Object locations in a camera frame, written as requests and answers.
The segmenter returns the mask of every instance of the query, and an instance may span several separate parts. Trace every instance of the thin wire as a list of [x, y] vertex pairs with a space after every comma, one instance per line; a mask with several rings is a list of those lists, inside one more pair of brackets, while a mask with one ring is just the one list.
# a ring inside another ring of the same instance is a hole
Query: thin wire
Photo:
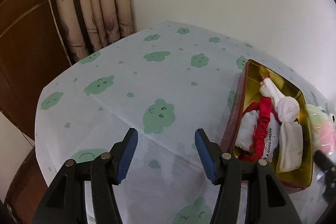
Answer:
[[27, 140], [27, 142], [29, 142], [30, 146], [31, 146], [32, 148], [34, 148], [34, 146], [32, 146], [32, 144], [30, 143], [30, 141], [28, 141], [28, 139], [27, 139], [26, 136], [23, 134], [23, 132], [22, 132], [21, 130], [20, 130], [20, 132], [21, 132], [22, 136], [25, 137], [25, 139]]

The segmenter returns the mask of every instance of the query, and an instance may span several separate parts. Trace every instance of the wall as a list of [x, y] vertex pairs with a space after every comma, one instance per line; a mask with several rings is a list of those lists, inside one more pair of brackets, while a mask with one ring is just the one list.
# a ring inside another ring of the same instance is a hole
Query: wall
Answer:
[[333, 0], [132, 0], [136, 30], [166, 20], [247, 42], [296, 70], [327, 99], [336, 98]]
[[2, 202], [18, 168], [31, 149], [31, 145], [21, 131], [0, 112], [0, 199]]

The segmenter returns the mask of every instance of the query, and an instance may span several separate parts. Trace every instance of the plastic wrapping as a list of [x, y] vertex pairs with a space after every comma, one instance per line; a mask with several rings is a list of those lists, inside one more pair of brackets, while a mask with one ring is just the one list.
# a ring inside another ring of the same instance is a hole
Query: plastic wrapping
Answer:
[[[328, 115], [322, 107], [307, 105], [310, 124], [312, 127], [312, 139], [314, 152], [321, 150], [328, 158], [336, 163], [336, 130], [334, 115]], [[317, 181], [324, 180], [324, 172], [320, 171], [316, 176]]]

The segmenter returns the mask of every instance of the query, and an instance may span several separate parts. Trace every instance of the silver screw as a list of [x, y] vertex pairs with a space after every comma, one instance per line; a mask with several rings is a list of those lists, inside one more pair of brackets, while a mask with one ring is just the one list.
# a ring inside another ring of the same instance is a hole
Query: silver screw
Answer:
[[67, 160], [66, 162], [65, 162], [65, 166], [72, 166], [73, 164], [75, 163], [75, 161], [74, 160], [72, 160], [72, 159], [70, 159], [70, 160]]
[[111, 154], [108, 153], [108, 152], [104, 152], [103, 154], [100, 155], [100, 157], [101, 157], [103, 160], [107, 160], [108, 158], [111, 157]]
[[262, 166], [265, 166], [267, 164], [267, 161], [264, 160], [264, 159], [260, 159], [260, 160], [258, 160], [258, 163]]
[[226, 159], [226, 160], [229, 160], [229, 159], [231, 159], [231, 155], [229, 153], [223, 153], [222, 158]]

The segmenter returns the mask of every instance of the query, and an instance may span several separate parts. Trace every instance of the red scrunchie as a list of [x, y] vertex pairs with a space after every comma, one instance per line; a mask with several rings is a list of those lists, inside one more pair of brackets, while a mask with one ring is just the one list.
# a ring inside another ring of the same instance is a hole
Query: red scrunchie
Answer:
[[239, 160], [257, 162], [262, 158], [265, 149], [265, 138], [267, 136], [267, 126], [270, 122], [270, 114], [273, 113], [275, 119], [278, 121], [278, 115], [272, 110], [272, 101], [269, 97], [261, 97], [260, 103], [253, 102], [245, 110], [245, 112], [250, 112], [252, 110], [259, 109], [259, 119], [257, 122], [257, 128], [252, 136], [252, 141], [254, 143], [254, 153], [253, 155], [242, 153], [239, 155]]

